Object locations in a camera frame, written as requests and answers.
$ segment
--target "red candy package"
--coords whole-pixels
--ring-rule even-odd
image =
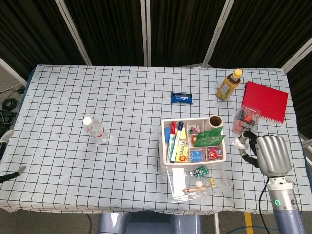
[[[220,147],[207,148],[208,160],[222,159],[223,153]]]

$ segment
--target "black curtain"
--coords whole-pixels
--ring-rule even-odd
[[[144,66],[140,0],[66,0],[93,65]]]
[[[288,73],[299,131],[312,139],[312,52]]]
[[[225,0],[151,0],[152,66],[202,63]]]
[[[235,0],[209,65],[282,67],[311,37],[311,0]]]
[[[53,0],[1,0],[0,25],[0,57],[25,80],[37,64],[85,64]]]

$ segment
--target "pen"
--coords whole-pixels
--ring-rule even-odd
[[[183,122],[180,122],[179,128],[177,129],[176,138],[175,138],[175,146],[174,146],[174,149],[172,150],[172,154],[170,157],[170,163],[174,163],[176,160],[176,150],[177,150],[177,145],[179,144],[179,141],[180,141],[182,128],[183,128]]]
[[[203,191],[203,190],[206,190],[207,187],[206,186],[203,186],[201,188],[190,188],[190,189],[184,189],[183,191],[186,192],[186,193],[190,193],[190,192],[197,192],[197,191]]]
[[[170,129],[170,138],[169,138],[169,145],[168,145],[168,152],[167,152],[167,161],[170,161],[172,151],[173,151],[174,145],[175,145],[175,138],[176,138],[176,122],[173,121],[171,123],[171,129]]]

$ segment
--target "white grid tablecloth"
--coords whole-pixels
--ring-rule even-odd
[[[1,175],[26,165],[16,180],[0,185],[0,207],[48,212],[123,212],[142,209],[206,215],[221,210],[258,212],[265,177],[230,146],[229,129],[247,81],[286,92],[280,69],[243,69],[242,83],[227,101],[215,93],[231,69],[38,65],[19,113],[15,134],[0,165]],[[170,104],[170,92],[192,92],[193,105]],[[106,145],[82,130],[85,113],[110,132]],[[229,192],[173,204],[160,171],[160,121],[220,115],[226,134],[223,163]],[[299,208],[312,210],[312,197],[291,95],[283,124],[261,119],[258,134],[285,141]],[[269,195],[263,210],[272,211]]]

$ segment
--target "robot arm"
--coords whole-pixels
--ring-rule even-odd
[[[248,139],[257,159],[246,153]],[[246,162],[260,168],[269,178],[267,188],[279,232],[305,234],[294,194],[294,183],[285,178],[291,170],[291,164],[284,139],[281,136],[257,136],[247,131],[233,142],[233,146],[239,149]]]

